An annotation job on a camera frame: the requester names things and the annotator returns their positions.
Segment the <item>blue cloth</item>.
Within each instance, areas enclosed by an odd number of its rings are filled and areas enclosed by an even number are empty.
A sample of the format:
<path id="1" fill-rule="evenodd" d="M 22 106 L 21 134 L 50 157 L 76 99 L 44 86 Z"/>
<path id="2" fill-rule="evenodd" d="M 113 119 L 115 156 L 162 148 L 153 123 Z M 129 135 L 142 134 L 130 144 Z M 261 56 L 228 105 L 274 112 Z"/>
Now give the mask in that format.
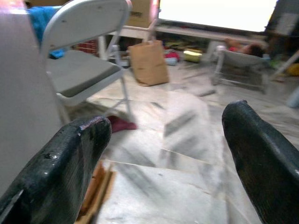
<path id="1" fill-rule="evenodd" d="M 60 6 L 36 6 L 26 9 L 39 47 L 41 47 L 46 26 L 59 9 Z"/>

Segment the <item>bright window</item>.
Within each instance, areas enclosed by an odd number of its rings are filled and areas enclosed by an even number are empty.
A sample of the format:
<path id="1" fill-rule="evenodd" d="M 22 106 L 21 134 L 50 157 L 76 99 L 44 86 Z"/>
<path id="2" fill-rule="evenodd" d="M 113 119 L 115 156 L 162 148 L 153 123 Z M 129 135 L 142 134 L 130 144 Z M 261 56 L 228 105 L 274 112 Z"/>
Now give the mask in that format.
<path id="1" fill-rule="evenodd" d="M 277 0 L 160 0 L 159 18 L 168 21 L 262 32 Z"/>

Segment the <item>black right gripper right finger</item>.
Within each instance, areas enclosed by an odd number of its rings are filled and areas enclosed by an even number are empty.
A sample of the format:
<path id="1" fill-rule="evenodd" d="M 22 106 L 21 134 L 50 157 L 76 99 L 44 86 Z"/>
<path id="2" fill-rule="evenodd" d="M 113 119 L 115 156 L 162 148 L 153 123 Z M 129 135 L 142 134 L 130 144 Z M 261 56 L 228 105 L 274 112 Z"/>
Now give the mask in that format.
<path id="1" fill-rule="evenodd" d="M 299 224 L 299 150 L 246 100 L 222 114 L 242 185 L 263 224 Z"/>

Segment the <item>brown paper bag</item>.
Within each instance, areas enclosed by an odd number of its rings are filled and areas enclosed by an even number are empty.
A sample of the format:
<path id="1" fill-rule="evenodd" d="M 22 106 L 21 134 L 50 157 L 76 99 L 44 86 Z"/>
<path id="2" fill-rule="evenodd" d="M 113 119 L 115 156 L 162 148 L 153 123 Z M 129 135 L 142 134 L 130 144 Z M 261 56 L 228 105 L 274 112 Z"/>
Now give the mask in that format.
<path id="1" fill-rule="evenodd" d="M 142 42 L 130 46 L 128 52 L 133 74 L 139 85 L 154 86 L 169 82 L 161 41 Z"/>

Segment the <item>person lying down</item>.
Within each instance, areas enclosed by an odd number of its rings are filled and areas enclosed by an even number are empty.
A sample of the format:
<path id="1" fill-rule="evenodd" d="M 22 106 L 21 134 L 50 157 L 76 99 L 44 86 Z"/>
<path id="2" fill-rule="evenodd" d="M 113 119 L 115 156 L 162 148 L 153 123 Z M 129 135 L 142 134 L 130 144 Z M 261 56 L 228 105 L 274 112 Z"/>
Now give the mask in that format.
<path id="1" fill-rule="evenodd" d="M 224 40 L 228 50 L 237 52 L 237 53 L 242 53 L 242 54 L 247 54 L 251 56 L 257 56 L 257 57 L 263 57 L 265 54 L 265 49 L 262 45 L 259 43 L 251 43 L 247 45 L 242 45 L 240 42 L 226 38 Z"/>

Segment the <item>pink red bundle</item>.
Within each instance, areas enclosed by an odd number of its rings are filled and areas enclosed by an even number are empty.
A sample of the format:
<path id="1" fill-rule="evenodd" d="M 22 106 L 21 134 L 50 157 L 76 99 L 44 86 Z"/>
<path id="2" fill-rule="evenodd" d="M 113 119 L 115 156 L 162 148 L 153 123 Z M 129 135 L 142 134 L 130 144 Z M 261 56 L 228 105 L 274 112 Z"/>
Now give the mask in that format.
<path id="1" fill-rule="evenodd" d="M 165 63 L 169 66 L 176 66 L 180 61 L 180 56 L 176 51 L 166 50 L 164 52 Z"/>

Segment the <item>yellow item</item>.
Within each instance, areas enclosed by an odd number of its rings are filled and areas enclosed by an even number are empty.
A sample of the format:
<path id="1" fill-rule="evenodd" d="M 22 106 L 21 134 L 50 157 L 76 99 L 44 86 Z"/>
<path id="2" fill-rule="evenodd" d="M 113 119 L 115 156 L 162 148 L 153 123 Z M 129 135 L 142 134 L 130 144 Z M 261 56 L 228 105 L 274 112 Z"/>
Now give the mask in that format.
<path id="1" fill-rule="evenodd" d="M 291 64 L 287 68 L 286 73 L 289 76 L 299 77 L 299 63 L 293 63 L 293 64 Z"/>

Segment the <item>white folding chair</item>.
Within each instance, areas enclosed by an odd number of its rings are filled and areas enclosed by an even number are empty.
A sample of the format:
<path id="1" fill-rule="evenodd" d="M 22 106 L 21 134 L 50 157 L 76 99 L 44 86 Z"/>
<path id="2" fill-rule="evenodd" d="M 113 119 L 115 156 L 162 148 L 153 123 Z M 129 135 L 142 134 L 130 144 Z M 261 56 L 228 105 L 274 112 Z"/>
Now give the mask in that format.
<path id="1" fill-rule="evenodd" d="M 113 108 L 125 103 L 128 119 L 132 119 L 117 45 L 131 8 L 130 0 L 71 0 L 50 19 L 43 33 L 41 55 L 48 78 L 62 105 L 79 105 L 120 80 L 124 97 Z M 70 49 L 76 44 L 110 33 L 114 35 L 103 59 Z"/>

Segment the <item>dark board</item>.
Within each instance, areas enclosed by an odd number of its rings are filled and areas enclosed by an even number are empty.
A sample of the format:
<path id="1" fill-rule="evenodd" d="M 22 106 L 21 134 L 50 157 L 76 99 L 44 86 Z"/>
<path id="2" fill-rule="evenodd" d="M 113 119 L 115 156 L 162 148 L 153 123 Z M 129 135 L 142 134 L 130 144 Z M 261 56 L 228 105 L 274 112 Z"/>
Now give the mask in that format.
<path id="1" fill-rule="evenodd" d="M 299 23 L 299 0 L 277 0 L 265 31 L 290 36 Z"/>

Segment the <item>long white bench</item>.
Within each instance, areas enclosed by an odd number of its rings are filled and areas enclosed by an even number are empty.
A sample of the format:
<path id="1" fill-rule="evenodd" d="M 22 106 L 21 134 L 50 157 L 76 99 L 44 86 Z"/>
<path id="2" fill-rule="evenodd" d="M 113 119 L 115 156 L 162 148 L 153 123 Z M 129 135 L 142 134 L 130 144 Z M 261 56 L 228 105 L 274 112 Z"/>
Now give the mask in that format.
<path id="1" fill-rule="evenodd" d="M 234 35 L 232 33 L 213 32 L 195 28 L 184 28 L 182 26 L 175 26 L 172 22 L 166 22 L 162 20 L 157 21 L 158 23 L 155 25 L 156 32 L 209 39 L 210 42 L 208 44 L 206 53 L 203 56 L 203 59 L 205 61 L 210 61 L 213 58 L 213 53 L 216 47 L 218 45 L 222 45 L 222 43 L 224 43 L 224 40 L 227 38 L 236 40 L 243 44 L 258 43 L 264 48 L 268 47 L 268 43 L 264 40 L 265 37 L 262 35 Z"/>

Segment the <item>white lounger chair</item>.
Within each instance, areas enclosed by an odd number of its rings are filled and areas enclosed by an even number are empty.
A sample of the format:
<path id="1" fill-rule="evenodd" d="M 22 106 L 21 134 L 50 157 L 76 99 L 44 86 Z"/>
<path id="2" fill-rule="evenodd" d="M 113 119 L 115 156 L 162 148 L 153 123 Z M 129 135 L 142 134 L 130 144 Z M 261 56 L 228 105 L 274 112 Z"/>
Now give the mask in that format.
<path id="1" fill-rule="evenodd" d="M 269 76 L 265 72 L 266 59 L 233 52 L 221 45 L 216 47 L 215 54 L 217 64 L 211 77 L 212 85 L 239 84 L 266 93 L 269 84 Z"/>

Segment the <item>brown cardboard box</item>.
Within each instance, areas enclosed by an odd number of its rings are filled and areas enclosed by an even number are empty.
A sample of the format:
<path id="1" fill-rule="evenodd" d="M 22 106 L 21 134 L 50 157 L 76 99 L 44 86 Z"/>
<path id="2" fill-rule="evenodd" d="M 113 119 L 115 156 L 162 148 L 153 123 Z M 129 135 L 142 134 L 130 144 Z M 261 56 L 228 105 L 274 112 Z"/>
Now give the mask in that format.
<path id="1" fill-rule="evenodd" d="M 148 28 L 157 18 L 160 0 L 130 0 L 132 9 L 126 26 Z"/>

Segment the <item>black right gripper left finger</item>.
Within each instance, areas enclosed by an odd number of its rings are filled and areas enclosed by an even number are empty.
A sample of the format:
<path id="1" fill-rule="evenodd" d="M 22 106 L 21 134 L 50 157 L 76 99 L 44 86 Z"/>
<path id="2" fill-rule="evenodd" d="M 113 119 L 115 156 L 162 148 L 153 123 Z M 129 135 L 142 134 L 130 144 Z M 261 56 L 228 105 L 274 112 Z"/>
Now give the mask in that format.
<path id="1" fill-rule="evenodd" d="M 0 224 L 74 224 L 111 133 L 103 116 L 61 127 L 0 197 Z"/>

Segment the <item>gold box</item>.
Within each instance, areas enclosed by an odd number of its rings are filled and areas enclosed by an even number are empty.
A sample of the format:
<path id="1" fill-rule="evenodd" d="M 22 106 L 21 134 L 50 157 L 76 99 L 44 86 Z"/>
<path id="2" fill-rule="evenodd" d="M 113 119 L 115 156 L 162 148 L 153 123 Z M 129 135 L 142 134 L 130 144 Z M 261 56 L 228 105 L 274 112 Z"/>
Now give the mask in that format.
<path id="1" fill-rule="evenodd" d="M 185 49 L 183 55 L 185 61 L 199 63 L 202 57 L 202 51 L 197 49 Z"/>

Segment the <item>maroon cloth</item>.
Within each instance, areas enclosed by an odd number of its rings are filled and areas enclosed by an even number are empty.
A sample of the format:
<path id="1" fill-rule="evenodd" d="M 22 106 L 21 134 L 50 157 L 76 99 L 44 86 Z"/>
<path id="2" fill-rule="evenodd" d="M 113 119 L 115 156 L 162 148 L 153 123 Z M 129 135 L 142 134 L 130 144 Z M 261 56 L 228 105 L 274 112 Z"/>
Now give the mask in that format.
<path id="1" fill-rule="evenodd" d="M 133 122 L 125 121 L 117 116 L 111 115 L 107 117 L 111 123 L 112 133 L 123 130 L 136 130 L 137 125 Z"/>

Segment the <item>red brick stack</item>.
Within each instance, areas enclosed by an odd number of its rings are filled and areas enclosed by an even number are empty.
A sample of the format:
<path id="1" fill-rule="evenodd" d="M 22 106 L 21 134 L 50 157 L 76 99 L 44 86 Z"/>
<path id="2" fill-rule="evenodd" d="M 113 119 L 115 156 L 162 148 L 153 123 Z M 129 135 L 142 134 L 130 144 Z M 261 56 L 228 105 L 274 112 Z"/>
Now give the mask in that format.
<path id="1" fill-rule="evenodd" d="M 79 43 L 76 45 L 76 49 L 94 56 L 99 56 L 97 39 Z"/>

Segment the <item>flattened printed cardboard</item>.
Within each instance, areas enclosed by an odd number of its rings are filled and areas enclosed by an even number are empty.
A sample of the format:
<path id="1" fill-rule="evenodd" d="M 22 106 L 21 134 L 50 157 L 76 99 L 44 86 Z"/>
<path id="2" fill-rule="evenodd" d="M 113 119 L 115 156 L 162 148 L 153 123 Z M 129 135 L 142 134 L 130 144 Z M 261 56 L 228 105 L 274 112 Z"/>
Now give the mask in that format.
<path id="1" fill-rule="evenodd" d="M 99 161 L 74 224 L 90 224 L 97 216 L 114 181 L 113 163 Z"/>

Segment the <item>white fridge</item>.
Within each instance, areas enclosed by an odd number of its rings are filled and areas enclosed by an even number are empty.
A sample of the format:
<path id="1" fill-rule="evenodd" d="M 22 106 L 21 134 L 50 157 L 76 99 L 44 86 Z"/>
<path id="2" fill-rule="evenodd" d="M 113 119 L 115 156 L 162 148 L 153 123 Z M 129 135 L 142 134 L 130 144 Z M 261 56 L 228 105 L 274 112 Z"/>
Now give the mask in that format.
<path id="1" fill-rule="evenodd" d="M 23 0 L 0 0 L 0 197 L 62 126 Z"/>

